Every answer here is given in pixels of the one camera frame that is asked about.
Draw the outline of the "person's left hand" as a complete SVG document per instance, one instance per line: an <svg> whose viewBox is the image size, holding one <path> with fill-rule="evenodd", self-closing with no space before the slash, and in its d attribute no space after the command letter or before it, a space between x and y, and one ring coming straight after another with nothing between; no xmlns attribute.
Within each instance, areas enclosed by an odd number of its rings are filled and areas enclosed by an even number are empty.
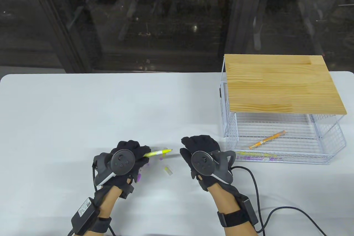
<svg viewBox="0 0 354 236"><path fill-rule="evenodd" d="M151 152L150 147L140 146L139 142L120 141L110 153L103 152L94 156L93 171L95 188L101 186L94 195L97 204L103 202L112 187L122 190L120 198L126 199L134 190L132 182L137 182L139 170L149 162L144 155Z"/></svg>

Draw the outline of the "person's right hand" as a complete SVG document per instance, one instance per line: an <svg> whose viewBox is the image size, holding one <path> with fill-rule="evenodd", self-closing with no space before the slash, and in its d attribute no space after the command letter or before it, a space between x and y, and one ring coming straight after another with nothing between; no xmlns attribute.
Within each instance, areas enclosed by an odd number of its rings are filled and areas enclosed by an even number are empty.
<svg viewBox="0 0 354 236"><path fill-rule="evenodd" d="M234 151L220 150L220 145L209 135L183 137L184 148L180 154L191 169L192 179L198 180L204 191L214 184L238 196L239 191L232 185L231 167L235 162Z"/></svg>

